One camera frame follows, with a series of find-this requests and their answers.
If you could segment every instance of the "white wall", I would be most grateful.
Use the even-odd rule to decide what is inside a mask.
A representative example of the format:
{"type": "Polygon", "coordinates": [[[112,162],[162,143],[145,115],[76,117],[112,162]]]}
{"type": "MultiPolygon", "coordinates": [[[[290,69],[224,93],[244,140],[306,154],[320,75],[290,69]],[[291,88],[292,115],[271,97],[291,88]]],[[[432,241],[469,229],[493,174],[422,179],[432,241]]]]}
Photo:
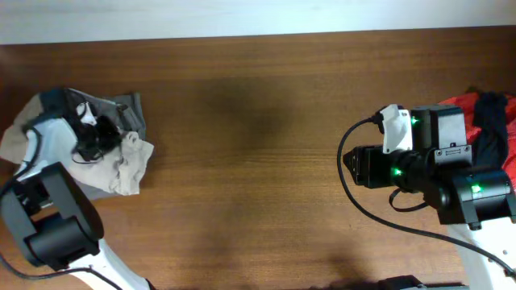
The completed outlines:
{"type": "Polygon", "coordinates": [[[515,0],[0,0],[0,44],[509,24],[515,0]]]}

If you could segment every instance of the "green light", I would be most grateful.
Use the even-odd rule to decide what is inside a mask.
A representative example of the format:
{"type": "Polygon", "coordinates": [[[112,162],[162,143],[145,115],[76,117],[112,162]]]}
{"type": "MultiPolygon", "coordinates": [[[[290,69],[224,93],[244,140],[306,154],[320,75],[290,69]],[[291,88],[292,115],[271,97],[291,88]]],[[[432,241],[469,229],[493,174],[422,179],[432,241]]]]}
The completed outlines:
{"type": "Polygon", "coordinates": [[[415,125],[417,122],[419,122],[419,120],[417,120],[416,117],[412,116],[410,122],[412,123],[412,125],[415,125]]]}
{"type": "Polygon", "coordinates": [[[400,176],[403,174],[403,171],[399,170],[398,168],[393,168],[393,174],[394,176],[400,176]]]}
{"type": "Polygon", "coordinates": [[[482,187],[480,185],[478,185],[478,184],[474,184],[474,185],[471,186],[471,191],[473,193],[479,193],[479,192],[482,191],[482,187]]]}

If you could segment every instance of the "red fabric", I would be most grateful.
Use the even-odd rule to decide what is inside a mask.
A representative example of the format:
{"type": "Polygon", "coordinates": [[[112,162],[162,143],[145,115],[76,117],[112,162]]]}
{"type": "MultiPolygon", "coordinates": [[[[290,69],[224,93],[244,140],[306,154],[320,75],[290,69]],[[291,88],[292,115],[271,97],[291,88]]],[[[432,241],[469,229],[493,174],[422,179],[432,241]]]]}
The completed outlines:
{"type": "MultiPolygon", "coordinates": [[[[503,164],[503,169],[509,175],[513,186],[516,187],[516,97],[508,97],[506,107],[507,133],[509,134],[509,156],[503,164]]],[[[481,128],[473,125],[473,115],[475,114],[475,103],[478,93],[466,93],[459,97],[451,97],[440,104],[453,104],[459,106],[464,111],[464,121],[466,123],[466,135],[468,144],[472,144],[481,132],[481,128]]]]}

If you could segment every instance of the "white cloth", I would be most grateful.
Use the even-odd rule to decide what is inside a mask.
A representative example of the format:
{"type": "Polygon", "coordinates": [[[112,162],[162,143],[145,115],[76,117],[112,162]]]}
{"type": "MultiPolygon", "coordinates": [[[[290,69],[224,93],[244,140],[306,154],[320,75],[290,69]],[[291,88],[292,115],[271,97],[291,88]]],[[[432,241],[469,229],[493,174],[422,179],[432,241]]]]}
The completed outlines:
{"type": "MultiPolygon", "coordinates": [[[[0,157],[15,164],[23,162],[27,137],[22,132],[22,126],[42,112],[40,97],[35,95],[16,116],[13,125],[4,132],[0,143],[0,157]]],[[[153,149],[154,146],[141,140],[136,132],[127,132],[121,145],[97,163],[73,163],[67,170],[75,180],[108,193],[138,194],[139,182],[144,177],[153,149]]],[[[78,154],[73,159],[82,161],[78,154]]]]}

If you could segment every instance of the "pile of clothes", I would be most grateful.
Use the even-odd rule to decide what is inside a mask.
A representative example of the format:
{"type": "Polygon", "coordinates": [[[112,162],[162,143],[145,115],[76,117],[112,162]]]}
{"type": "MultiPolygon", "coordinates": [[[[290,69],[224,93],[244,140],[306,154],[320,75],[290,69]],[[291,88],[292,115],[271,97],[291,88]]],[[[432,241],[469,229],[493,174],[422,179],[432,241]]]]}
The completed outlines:
{"type": "Polygon", "coordinates": [[[516,187],[516,97],[509,93],[466,93],[440,103],[464,111],[473,165],[503,168],[516,187]]]}
{"type": "Polygon", "coordinates": [[[146,126],[138,93],[97,98],[65,88],[37,94],[4,132],[0,157],[15,164],[24,162],[28,146],[24,127],[48,115],[53,106],[71,108],[81,120],[75,126],[69,121],[78,142],[77,150],[70,152],[73,162],[65,167],[85,195],[94,200],[138,194],[154,149],[144,141],[146,126]]]}

